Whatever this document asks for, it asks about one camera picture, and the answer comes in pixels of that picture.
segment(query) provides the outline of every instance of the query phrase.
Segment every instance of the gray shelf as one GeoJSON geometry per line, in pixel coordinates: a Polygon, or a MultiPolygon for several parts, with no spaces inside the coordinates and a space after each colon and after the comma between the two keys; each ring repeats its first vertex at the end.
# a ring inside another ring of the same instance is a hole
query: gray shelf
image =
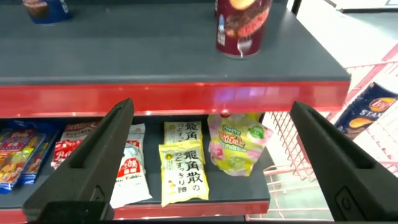
{"type": "MultiPolygon", "coordinates": [[[[207,126],[207,116],[143,116],[134,117],[134,123],[145,123],[146,135],[144,138],[144,158],[146,168],[146,179],[152,199],[138,202],[137,204],[160,204],[161,196],[161,174],[159,144],[164,142],[165,121],[201,121],[203,133],[203,146],[205,150],[205,172],[210,188],[209,201],[192,199],[186,203],[217,203],[217,202],[261,202],[269,201],[270,195],[267,188],[263,169],[269,166],[270,155],[264,151],[259,161],[254,165],[250,177],[233,177],[219,170],[213,165],[208,153],[210,134],[207,126]]],[[[42,184],[53,172],[50,167],[53,154],[45,161],[40,175],[34,185],[24,185],[6,195],[0,195],[0,209],[21,208],[27,198],[42,184]]]]}
{"type": "Polygon", "coordinates": [[[215,49],[212,3],[70,4],[54,26],[0,5],[0,85],[349,81],[283,4],[274,4],[261,51],[233,60],[215,49]]]}

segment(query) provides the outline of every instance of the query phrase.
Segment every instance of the product label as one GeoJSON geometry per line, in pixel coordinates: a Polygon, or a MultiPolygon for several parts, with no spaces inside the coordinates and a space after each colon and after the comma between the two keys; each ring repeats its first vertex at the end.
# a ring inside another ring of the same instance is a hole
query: product label
{"type": "Polygon", "coordinates": [[[241,131],[223,125],[223,130],[220,131],[221,145],[226,149],[246,152],[244,149],[245,143],[241,137],[241,131]]]}

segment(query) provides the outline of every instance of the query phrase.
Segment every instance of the wire rack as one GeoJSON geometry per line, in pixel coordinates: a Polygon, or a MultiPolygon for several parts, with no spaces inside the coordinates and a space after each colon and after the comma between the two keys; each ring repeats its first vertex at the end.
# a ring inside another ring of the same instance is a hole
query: wire rack
{"type": "MultiPolygon", "coordinates": [[[[343,109],[320,111],[332,123],[375,78],[398,77],[398,60],[392,58],[346,70],[351,74],[351,85],[343,109]]],[[[289,113],[269,112],[266,118],[271,121],[278,138],[275,144],[267,147],[284,150],[288,163],[264,170],[272,198],[270,209],[266,215],[246,215],[246,220],[333,220],[289,113]]],[[[398,176],[398,103],[354,141],[398,176]]]]}

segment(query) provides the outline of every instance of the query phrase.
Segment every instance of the store shelf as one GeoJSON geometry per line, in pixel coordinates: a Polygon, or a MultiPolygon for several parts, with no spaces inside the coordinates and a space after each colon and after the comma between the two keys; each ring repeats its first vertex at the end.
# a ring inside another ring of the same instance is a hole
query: store shelf
{"type": "Polygon", "coordinates": [[[2,5],[0,117],[103,116],[127,97],[140,115],[341,108],[348,74],[283,4],[248,60],[216,51],[213,6],[71,4],[38,26],[2,5]]]}
{"type": "MultiPolygon", "coordinates": [[[[115,219],[200,217],[219,215],[244,215],[266,213],[270,195],[262,172],[266,168],[268,153],[262,153],[250,177],[233,177],[219,170],[210,161],[208,144],[210,135],[207,116],[142,116],[135,117],[134,123],[146,124],[144,138],[144,158],[146,178],[152,199],[116,209],[115,219]],[[164,121],[202,121],[203,145],[205,147],[205,172],[210,188],[209,201],[193,199],[186,203],[176,203],[164,208],[161,201],[161,176],[158,145],[164,140],[164,121]]],[[[10,194],[0,195],[0,223],[24,222],[21,207],[37,187],[51,175],[49,155],[39,178],[34,185],[14,189],[10,194]]]]}

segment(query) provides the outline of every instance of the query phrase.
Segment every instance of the snack bag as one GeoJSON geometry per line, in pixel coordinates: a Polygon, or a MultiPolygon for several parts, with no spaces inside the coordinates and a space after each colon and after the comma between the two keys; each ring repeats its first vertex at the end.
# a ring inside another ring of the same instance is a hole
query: snack bag
{"type": "Polygon", "coordinates": [[[34,184],[37,178],[37,174],[43,165],[43,161],[47,158],[49,152],[52,149],[55,139],[58,136],[59,131],[55,130],[49,133],[42,145],[33,153],[32,159],[29,161],[28,165],[22,171],[22,175],[18,180],[21,184],[34,184]]]}
{"type": "Polygon", "coordinates": [[[144,135],[145,124],[130,127],[111,197],[110,204],[113,208],[152,198],[145,178],[144,153],[142,151],[144,135]]]}
{"type": "Polygon", "coordinates": [[[211,161],[233,176],[250,176],[273,131],[245,114],[209,115],[211,161]]]}
{"type": "Polygon", "coordinates": [[[208,200],[202,143],[189,140],[159,145],[162,161],[162,207],[192,198],[208,200]]]}
{"type": "Polygon", "coordinates": [[[51,131],[52,127],[45,123],[8,122],[7,128],[0,132],[0,193],[12,190],[32,153],[51,131]]]}
{"type": "MultiPolygon", "coordinates": [[[[203,142],[201,121],[164,123],[164,144],[187,140],[200,140],[200,142],[203,142]]],[[[201,151],[204,158],[205,152],[203,150],[203,145],[201,151]]]]}
{"type": "Polygon", "coordinates": [[[54,158],[51,167],[58,168],[78,145],[94,130],[98,122],[68,124],[62,133],[61,140],[55,143],[54,158]]]}

